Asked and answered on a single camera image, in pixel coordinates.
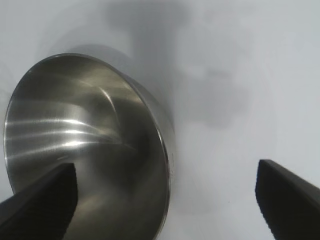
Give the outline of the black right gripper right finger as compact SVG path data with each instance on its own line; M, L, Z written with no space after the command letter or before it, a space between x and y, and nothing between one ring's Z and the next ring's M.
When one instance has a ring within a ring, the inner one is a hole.
M320 190L280 164L261 159L255 197L276 240L320 238Z

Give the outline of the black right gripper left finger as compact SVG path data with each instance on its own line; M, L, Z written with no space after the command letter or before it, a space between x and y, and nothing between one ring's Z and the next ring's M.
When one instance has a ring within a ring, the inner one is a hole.
M2 240L61 240L78 204L76 169L64 163L0 204Z

